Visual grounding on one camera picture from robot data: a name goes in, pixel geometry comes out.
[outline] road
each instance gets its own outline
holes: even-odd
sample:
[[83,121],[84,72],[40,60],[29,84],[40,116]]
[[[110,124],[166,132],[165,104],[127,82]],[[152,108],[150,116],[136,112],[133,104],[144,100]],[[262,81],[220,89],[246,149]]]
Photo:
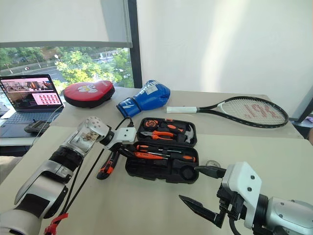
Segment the road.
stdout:
[[56,66],[52,66],[49,68],[44,69],[38,69],[38,70],[28,70],[23,71],[22,73],[19,73],[19,75],[27,75],[27,74],[49,74],[50,77],[54,80],[60,80],[61,82],[66,82],[66,80],[63,78],[60,71],[57,70]]

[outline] blue boxing glove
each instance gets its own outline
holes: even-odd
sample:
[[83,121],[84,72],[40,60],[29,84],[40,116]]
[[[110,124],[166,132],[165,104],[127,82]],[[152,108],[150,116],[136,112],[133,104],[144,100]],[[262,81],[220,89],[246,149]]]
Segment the blue boxing glove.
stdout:
[[170,97],[171,90],[155,80],[149,80],[142,90],[132,98],[127,98],[116,107],[124,117],[135,116],[142,110],[162,107]]

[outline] white wall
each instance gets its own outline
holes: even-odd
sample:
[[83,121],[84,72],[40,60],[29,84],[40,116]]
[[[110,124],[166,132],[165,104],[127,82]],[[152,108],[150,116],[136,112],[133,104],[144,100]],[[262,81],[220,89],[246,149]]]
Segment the white wall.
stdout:
[[311,0],[137,0],[137,8],[143,82],[266,94],[290,116],[313,87]]

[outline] orange pliers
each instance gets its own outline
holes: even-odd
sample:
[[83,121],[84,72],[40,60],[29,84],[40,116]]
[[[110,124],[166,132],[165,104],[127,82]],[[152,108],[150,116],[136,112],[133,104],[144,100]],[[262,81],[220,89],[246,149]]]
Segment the orange pliers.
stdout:
[[160,136],[169,136],[169,137],[174,137],[174,134],[171,132],[165,132],[165,131],[153,131],[153,132],[149,132],[149,131],[143,131],[140,132],[141,134],[143,134],[144,136],[151,136],[151,138],[153,140],[166,140],[166,141],[172,141],[173,139],[168,139],[168,138],[162,138]]

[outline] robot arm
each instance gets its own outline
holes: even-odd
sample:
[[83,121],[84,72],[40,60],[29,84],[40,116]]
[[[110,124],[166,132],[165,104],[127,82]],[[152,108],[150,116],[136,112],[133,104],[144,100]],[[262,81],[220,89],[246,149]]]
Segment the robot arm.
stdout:
[[191,198],[179,196],[196,214],[222,227],[228,214],[235,235],[234,221],[245,220],[245,227],[255,235],[313,235],[313,206],[301,201],[287,201],[260,194],[262,181],[251,166],[236,163],[222,169],[216,166],[199,166],[195,170],[213,177],[223,178],[217,192],[220,213],[214,213]]
[[134,142],[133,127],[111,130],[97,117],[89,117],[36,170],[18,191],[14,209],[0,214],[0,234],[37,235],[43,218],[52,217],[66,194],[73,176],[96,142],[115,150]]

